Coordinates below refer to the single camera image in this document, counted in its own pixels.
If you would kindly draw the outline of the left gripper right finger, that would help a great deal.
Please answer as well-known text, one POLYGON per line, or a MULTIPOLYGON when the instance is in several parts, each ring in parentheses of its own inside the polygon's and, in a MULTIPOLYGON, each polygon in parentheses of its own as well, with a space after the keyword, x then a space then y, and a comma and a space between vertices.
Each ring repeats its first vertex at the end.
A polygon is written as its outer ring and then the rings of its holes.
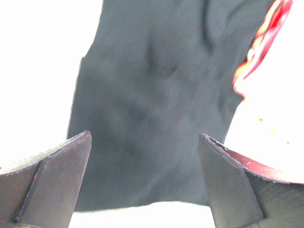
POLYGON ((199 136, 199 158, 217 228, 302 228, 304 177, 294 177, 199 136))

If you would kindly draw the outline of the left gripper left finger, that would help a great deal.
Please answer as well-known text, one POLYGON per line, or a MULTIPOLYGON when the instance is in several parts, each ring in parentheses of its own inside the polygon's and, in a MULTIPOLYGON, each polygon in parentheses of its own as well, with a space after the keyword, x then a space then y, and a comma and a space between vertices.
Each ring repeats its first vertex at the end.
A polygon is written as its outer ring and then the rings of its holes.
POLYGON ((45 152, 0 167, 2 228, 67 228, 92 136, 84 131, 45 152))

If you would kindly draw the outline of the black t shirt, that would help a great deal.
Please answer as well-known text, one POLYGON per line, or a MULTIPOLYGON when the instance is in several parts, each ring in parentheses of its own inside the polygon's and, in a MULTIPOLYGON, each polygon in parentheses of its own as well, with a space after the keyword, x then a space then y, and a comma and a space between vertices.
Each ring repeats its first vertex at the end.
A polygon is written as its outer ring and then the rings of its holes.
POLYGON ((106 0, 81 61, 68 136, 92 148, 75 211, 207 205, 198 157, 223 143, 233 91, 270 0, 106 0))

